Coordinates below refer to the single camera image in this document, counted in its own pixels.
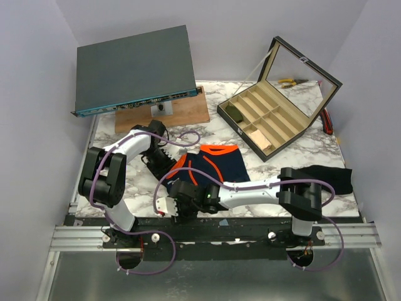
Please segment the navy orange underwear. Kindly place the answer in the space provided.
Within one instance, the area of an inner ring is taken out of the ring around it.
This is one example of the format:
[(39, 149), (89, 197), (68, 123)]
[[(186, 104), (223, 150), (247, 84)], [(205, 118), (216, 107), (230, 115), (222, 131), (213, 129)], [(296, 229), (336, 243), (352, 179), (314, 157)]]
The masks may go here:
[(171, 168), (162, 185), (169, 191), (177, 180), (189, 182), (195, 186), (207, 186), (212, 181), (194, 171), (200, 170), (219, 182), (248, 182), (250, 180), (241, 151), (237, 145), (202, 145), (198, 153), (188, 152), (180, 157)]

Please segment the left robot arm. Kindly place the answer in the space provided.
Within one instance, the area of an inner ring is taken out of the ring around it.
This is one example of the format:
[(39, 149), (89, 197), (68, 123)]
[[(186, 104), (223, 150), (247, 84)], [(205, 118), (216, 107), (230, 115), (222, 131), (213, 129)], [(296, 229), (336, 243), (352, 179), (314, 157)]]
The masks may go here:
[(126, 248), (138, 243), (137, 218), (122, 200), (127, 164), (137, 156), (156, 179), (161, 179), (176, 160), (160, 144), (167, 132), (165, 125), (152, 120), (148, 126), (136, 125), (128, 135), (105, 148), (91, 147), (86, 153), (78, 194), (105, 212), (117, 240)]

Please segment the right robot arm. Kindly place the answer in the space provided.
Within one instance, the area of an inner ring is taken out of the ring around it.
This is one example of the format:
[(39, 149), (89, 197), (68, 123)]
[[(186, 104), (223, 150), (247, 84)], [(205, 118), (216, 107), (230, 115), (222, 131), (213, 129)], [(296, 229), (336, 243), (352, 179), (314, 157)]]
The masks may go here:
[(321, 183), (302, 172), (284, 167), (277, 178), (248, 182), (214, 182), (206, 186), (176, 180), (169, 191), (180, 220), (194, 219), (198, 212), (216, 214), (240, 206), (273, 204), (292, 218), (288, 238), (301, 246), (311, 238), (315, 221), (322, 218)]

